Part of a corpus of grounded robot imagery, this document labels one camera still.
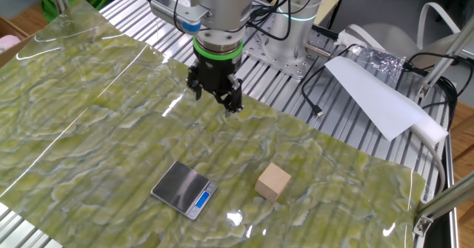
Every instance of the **white chair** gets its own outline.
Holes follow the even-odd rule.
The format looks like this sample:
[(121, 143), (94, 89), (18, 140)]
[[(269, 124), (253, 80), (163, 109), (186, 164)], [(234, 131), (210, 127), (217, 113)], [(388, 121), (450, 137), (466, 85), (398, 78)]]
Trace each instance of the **white chair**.
[[(430, 7), (438, 12), (453, 34), (423, 47), (425, 21)], [(436, 3), (427, 3), (423, 6), (418, 23), (416, 43), (399, 27), (385, 23), (367, 24), (361, 27), (351, 24), (346, 27), (345, 31), (374, 48), (386, 50), (394, 56), (406, 57), (407, 59), (420, 52), (445, 54), (460, 32), (458, 26), (444, 11), (443, 7)], [(434, 65), (438, 61), (439, 58), (437, 57), (419, 56), (413, 60), (413, 63), (417, 67), (425, 68)]]

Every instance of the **green marble-patterned mat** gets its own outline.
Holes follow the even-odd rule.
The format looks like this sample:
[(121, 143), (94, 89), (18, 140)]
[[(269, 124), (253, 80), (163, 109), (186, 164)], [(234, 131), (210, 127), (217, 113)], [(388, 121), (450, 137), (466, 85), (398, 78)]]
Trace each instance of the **green marble-patterned mat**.
[[(186, 74), (76, 0), (0, 69), (0, 202), (66, 247), (413, 246), (420, 175), (250, 97), (225, 118)], [(150, 195), (176, 160), (218, 184), (196, 221)]]

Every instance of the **black cable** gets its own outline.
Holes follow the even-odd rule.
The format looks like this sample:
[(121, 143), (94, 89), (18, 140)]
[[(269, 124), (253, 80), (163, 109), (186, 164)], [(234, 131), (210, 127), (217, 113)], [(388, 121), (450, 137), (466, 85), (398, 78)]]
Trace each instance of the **black cable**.
[[(262, 29), (260, 26), (258, 26), (257, 24), (254, 24), (253, 22), (251, 21), (248, 21), (247, 22), (247, 25), (249, 25), (250, 27), (253, 27), (255, 28), (256, 30), (258, 30), (259, 32), (265, 34), (266, 36), (270, 37), (270, 38), (273, 38), (277, 41), (284, 41), (286, 40), (289, 36), (290, 36), (290, 32), (291, 32), (291, 0), (284, 0), (286, 2), (288, 2), (288, 26), (287, 26), (287, 33), (285, 34), (285, 36), (283, 37), (278, 37), (278, 36), (274, 36), (273, 34), (267, 32), (266, 30)], [(282, 4), (277, 4), (275, 7), (272, 8), (273, 12), (276, 11), (276, 9), (278, 7), (280, 7)]]
[[(349, 51), (350, 48), (356, 46), (357, 44), (351, 44), (348, 48), (344, 49), (342, 52), (340, 52), (338, 54), (338, 56), (342, 55), (343, 53)], [(306, 81), (304, 81), (303, 85), (301, 86), (301, 93), (303, 94), (303, 97), (304, 99), (308, 102), (308, 104), (311, 106), (311, 109), (313, 110), (313, 113), (317, 116), (322, 116), (324, 113), (323, 113), (323, 110), (317, 105), (317, 104), (314, 104), (310, 98), (308, 97), (308, 95), (306, 94), (306, 92), (304, 91), (304, 88), (308, 85), (308, 82), (310, 82), (316, 75), (318, 75), (318, 73), (320, 73), (323, 69), (325, 68), (325, 66), (323, 65), (322, 67), (320, 67), (318, 70), (316, 70), (308, 79), (306, 79), (306, 77), (308, 76), (308, 74), (310, 74), (310, 72), (308, 71), (306, 73), (306, 75), (303, 77), (303, 79), (301, 81), (304, 81), (306, 79)]]
[(454, 119), (454, 112), (455, 112), (455, 107), (458, 103), (458, 97), (469, 86), (470, 81), (471, 81), (471, 79), (474, 75), (474, 66), (473, 66), (473, 64), (471, 64), (470, 61), (466, 60), (465, 58), (459, 57), (459, 56), (454, 57), (454, 56), (449, 56), (449, 55), (440, 55), (440, 54), (436, 54), (436, 53), (417, 53), (417, 54), (413, 55), (410, 58), (410, 60), (408, 60), (405, 63), (404, 72), (415, 73), (415, 74), (418, 74), (418, 75), (423, 76), (423, 77), (425, 77), (429, 74), (426, 70), (430, 69), (431, 67), (434, 67), (434, 66), (425, 67), (424, 69), (417, 68), (412, 63), (412, 60), (414, 58), (416, 58), (417, 56), (437, 56), (437, 57), (441, 57), (441, 58), (454, 59), (454, 60), (464, 62), (470, 68), (470, 74), (469, 74), (469, 77), (466, 81), (466, 84), (461, 88), (461, 90), (459, 90), (459, 92), (457, 91), (454, 84), (449, 79), (447, 79), (443, 76), (440, 77), (440, 79), (437, 80), (436, 85), (438, 85), (443, 90), (446, 100), (438, 102), (438, 103), (428, 104), (428, 105), (422, 107), (422, 108), (428, 108), (428, 107), (434, 107), (434, 106), (438, 106), (438, 105), (442, 105), (442, 104), (447, 104), (449, 109), (450, 109), (450, 117), (449, 117), (449, 123), (448, 123), (448, 129), (449, 129), (449, 128), (451, 128), (451, 124), (452, 124), (453, 119)]
[(173, 11), (173, 22), (175, 23), (175, 27), (182, 33), (185, 33), (184, 31), (182, 31), (178, 25), (176, 24), (176, 10), (178, 9), (178, 1), (179, 0), (176, 0), (176, 3), (175, 3), (175, 10)]

